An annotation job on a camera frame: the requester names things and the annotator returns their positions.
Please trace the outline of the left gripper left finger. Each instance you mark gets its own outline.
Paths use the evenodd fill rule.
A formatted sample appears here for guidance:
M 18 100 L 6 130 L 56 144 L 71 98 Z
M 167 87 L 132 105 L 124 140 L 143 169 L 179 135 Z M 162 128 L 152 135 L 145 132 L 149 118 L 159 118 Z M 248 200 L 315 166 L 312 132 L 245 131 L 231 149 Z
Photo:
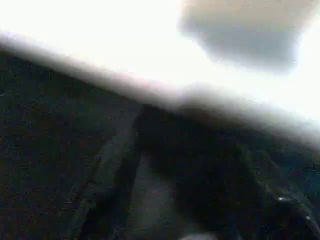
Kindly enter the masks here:
M 128 126 L 98 154 L 98 166 L 86 186 L 82 207 L 86 216 L 81 240 L 128 240 L 128 218 L 133 188 L 141 163 L 139 125 L 149 106 L 144 104 Z

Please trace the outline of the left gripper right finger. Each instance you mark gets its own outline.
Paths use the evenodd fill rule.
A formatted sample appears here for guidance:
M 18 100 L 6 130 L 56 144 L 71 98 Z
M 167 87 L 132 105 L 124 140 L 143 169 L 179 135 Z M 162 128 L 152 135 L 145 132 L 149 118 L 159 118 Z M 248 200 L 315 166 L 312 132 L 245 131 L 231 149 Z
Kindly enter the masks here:
M 320 202 L 294 180 L 299 154 L 269 136 L 149 106 L 147 154 L 177 207 L 207 230 L 243 240 L 320 237 Z

